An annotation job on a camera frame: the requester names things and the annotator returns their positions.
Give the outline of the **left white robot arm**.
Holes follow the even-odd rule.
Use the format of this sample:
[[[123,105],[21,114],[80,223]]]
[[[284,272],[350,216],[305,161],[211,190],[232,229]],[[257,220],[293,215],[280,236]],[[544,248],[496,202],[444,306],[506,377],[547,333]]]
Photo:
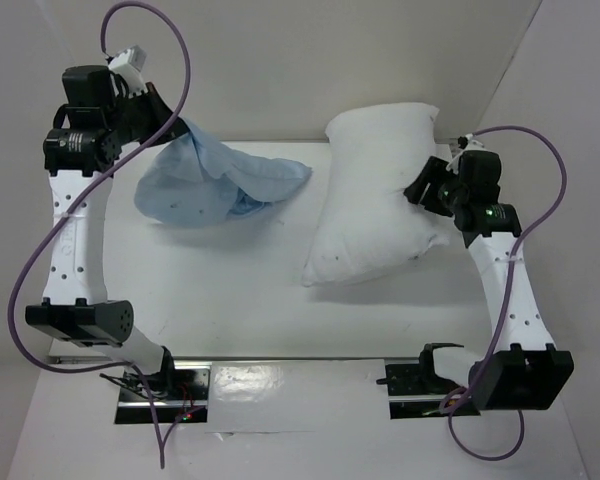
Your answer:
[[[143,389],[164,399],[177,387],[171,353],[135,327],[129,301],[108,297],[103,246],[113,180],[106,173],[123,146],[161,145],[186,126],[137,67],[71,67],[62,84],[67,101],[43,142],[57,232],[42,301],[26,308],[25,321],[59,341],[135,364]]]

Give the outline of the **light blue pillowcase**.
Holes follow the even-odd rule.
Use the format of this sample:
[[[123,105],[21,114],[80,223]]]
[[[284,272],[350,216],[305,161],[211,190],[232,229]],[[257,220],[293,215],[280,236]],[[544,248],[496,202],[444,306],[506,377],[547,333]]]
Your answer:
[[[290,200],[312,169],[298,161],[233,149],[187,120],[138,181],[134,205],[144,216],[182,228],[204,228]]]

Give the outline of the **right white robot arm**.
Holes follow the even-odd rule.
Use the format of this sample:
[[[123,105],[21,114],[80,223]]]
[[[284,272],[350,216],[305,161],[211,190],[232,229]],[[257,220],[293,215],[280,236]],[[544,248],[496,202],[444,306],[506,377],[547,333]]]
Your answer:
[[[556,347],[541,318],[517,212],[499,200],[501,173],[497,154],[466,150],[451,162],[430,157],[405,189],[410,203],[452,218],[477,267],[492,328],[483,355],[451,343],[426,345],[416,379],[428,392],[450,381],[466,389],[479,410],[546,410],[574,361]]]

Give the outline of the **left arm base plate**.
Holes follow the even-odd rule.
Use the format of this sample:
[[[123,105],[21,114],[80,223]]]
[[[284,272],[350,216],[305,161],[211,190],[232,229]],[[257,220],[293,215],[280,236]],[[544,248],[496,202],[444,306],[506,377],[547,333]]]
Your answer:
[[[177,360],[172,383],[167,390],[154,392],[154,405],[160,424],[170,424],[182,415],[182,423],[206,423],[210,393],[211,364]],[[114,423],[116,425],[151,424],[148,397],[135,373],[125,371],[108,377],[119,388]]]

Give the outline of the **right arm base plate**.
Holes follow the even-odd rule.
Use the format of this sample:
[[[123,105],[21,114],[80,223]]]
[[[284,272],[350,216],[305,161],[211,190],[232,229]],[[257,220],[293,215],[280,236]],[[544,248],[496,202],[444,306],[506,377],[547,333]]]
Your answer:
[[[457,388],[450,380],[427,377],[415,358],[387,360],[376,384],[386,388],[392,420],[441,418],[440,402]]]

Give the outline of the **white pillow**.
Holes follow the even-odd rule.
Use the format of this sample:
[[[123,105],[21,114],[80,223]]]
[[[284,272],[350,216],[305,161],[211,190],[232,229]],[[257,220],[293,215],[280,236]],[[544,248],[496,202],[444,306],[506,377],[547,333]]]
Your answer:
[[[375,279],[449,244],[444,224],[404,194],[437,153],[438,114],[433,105],[403,102],[349,110],[329,122],[329,181],[304,286]]]

